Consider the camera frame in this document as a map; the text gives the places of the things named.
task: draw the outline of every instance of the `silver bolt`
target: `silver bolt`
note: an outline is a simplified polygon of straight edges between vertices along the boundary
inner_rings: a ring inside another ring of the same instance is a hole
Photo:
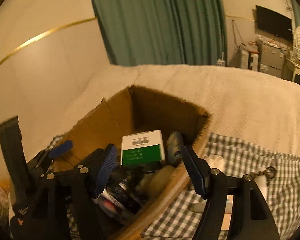
[[[246,181],[252,181],[252,177],[248,174],[244,175],[243,178],[246,180]]]
[[[89,169],[87,167],[83,167],[80,169],[80,173],[87,173]]]
[[[49,173],[48,175],[47,175],[47,179],[53,179],[54,178],[54,174],[53,173]]]
[[[216,168],[213,168],[213,169],[211,169],[211,173],[213,175],[218,175],[220,173],[220,171],[218,169],[216,169]]]

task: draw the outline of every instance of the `black tv screen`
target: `black tv screen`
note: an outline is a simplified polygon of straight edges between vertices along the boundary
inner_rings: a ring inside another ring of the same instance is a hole
[[[258,29],[292,42],[292,21],[288,17],[256,5]]]

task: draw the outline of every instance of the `plaid bedding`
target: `plaid bedding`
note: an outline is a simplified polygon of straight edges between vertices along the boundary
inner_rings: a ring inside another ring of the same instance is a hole
[[[269,151],[261,146],[232,137],[211,133],[206,155],[223,156],[225,174],[242,177],[259,168],[273,166],[277,174],[271,180],[267,203],[277,225],[280,238],[288,239],[300,225],[300,156]],[[202,201],[194,190],[184,190],[157,220],[142,232],[143,240],[191,239],[200,221],[201,213],[188,207]],[[219,239],[226,239],[221,231]]]

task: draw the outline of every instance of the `patterned fabric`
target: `patterned fabric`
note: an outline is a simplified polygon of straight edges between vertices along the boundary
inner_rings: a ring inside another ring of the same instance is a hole
[[[223,156],[225,174],[242,177],[244,174],[274,166],[277,174],[271,180],[267,203],[280,238],[288,239],[300,225],[300,156],[269,151],[261,146],[232,137],[210,134],[206,155]],[[149,227],[142,232],[143,240],[191,239],[201,213],[188,207],[202,199],[194,190],[184,190]],[[221,231],[219,239],[226,239]]]

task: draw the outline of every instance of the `flat screen tv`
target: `flat screen tv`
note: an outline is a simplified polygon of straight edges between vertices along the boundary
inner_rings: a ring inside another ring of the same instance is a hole
[[[258,29],[292,42],[292,21],[288,17],[256,5]]]

